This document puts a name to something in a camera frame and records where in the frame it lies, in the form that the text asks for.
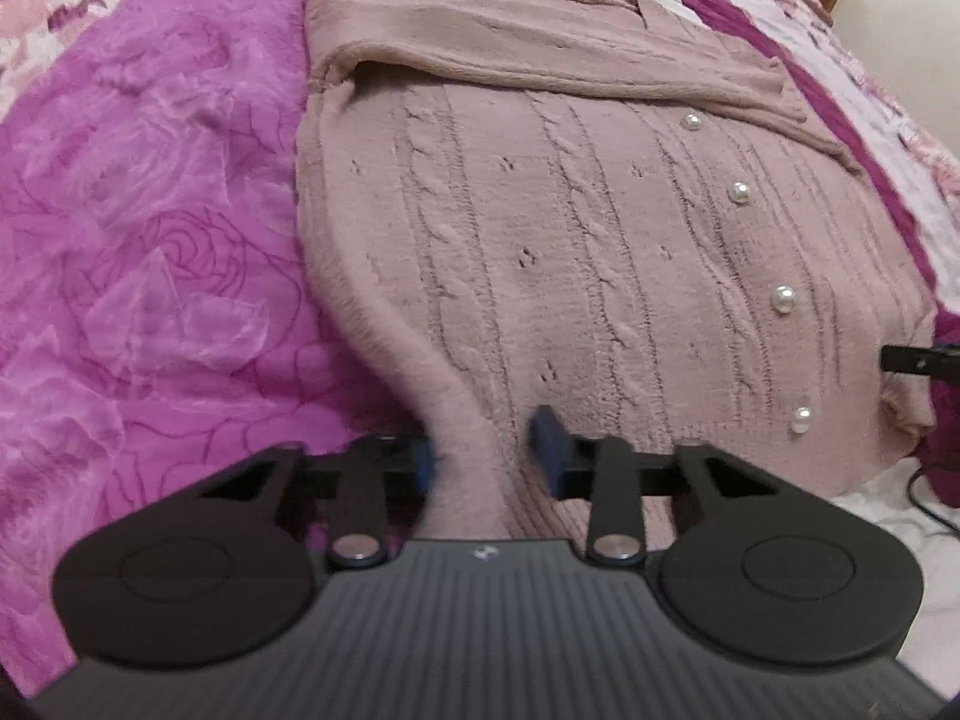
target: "white button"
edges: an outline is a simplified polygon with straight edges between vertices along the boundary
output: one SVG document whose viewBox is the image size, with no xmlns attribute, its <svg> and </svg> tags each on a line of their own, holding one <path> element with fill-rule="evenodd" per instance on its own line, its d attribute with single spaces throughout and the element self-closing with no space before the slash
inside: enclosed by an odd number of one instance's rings
<svg viewBox="0 0 960 720">
<path fill-rule="evenodd" d="M 770 298 L 770 304 L 774 307 L 774 311 L 785 317 L 786 314 L 789 314 L 793 311 L 793 307 L 797 305 L 797 293 L 786 284 L 781 284 L 778 288 L 774 289 L 774 293 Z"/>
<path fill-rule="evenodd" d="M 734 181 L 730 185 L 730 189 L 727 189 L 727 194 L 737 205 L 746 205 L 750 202 L 750 184 L 745 184 L 743 181 Z"/>
<path fill-rule="evenodd" d="M 704 118 L 699 113 L 688 113 L 683 119 L 680 119 L 684 129 L 696 131 L 704 125 Z"/>
<path fill-rule="evenodd" d="M 808 406 L 800 406 L 794 410 L 793 418 L 790 419 L 790 432 L 796 436 L 802 436 L 810 429 L 812 419 L 813 411 Z"/>
</svg>

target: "bed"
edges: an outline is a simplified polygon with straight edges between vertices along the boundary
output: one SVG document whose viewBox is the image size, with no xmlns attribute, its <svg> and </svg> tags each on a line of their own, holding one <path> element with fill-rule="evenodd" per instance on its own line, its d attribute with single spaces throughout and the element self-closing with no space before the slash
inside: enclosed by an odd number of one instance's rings
<svg viewBox="0 0 960 720">
<path fill-rule="evenodd" d="M 802 0 L 656 1 L 784 59 L 960 341 L 956 160 Z M 0 662 L 25 694 L 71 664 L 49 581 L 78 538 L 272 443 L 404 418 L 305 285 L 301 30 L 302 0 L 0 1 Z M 906 500 L 916 466 L 837 502 L 923 565 L 901 659 L 952 696 L 960 542 Z"/>
</svg>

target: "ribbed plastic surface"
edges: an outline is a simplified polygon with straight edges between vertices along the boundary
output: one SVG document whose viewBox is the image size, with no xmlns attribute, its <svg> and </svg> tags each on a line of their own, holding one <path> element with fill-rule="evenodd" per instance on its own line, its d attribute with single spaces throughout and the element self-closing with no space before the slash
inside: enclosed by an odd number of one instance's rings
<svg viewBox="0 0 960 720">
<path fill-rule="evenodd" d="M 563 541 L 478 546 L 410 542 L 340 574 L 230 664 L 85 661 L 34 706 L 49 720 L 928 720 L 942 704 L 894 661 L 804 676 L 728 661 L 677 631 L 639 576 Z"/>
</svg>

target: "wall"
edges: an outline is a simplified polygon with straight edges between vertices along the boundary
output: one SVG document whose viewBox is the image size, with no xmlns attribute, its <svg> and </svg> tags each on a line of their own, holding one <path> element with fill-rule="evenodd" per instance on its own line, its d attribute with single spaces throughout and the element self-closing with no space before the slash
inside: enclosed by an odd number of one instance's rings
<svg viewBox="0 0 960 720">
<path fill-rule="evenodd" d="M 833 15 L 844 45 L 960 154 L 960 0 L 840 0 Z"/>
</svg>

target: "knit sweater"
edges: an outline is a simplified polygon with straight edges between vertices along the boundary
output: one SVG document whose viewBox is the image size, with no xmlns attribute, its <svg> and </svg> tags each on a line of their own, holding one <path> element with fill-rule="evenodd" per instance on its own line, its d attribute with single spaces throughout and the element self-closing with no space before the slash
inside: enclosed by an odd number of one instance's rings
<svg viewBox="0 0 960 720">
<path fill-rule="evenodd" d="M 824 496 L 931 425 L 925 381 L 877 363 L 930 343 L 931 296 L 778 60 L 648 0 L 308 0 L 306 23 L 309 277 L 438 448 L 426 535 L 583 535 L 525 456 L 539 404 Z"/>
</svg>

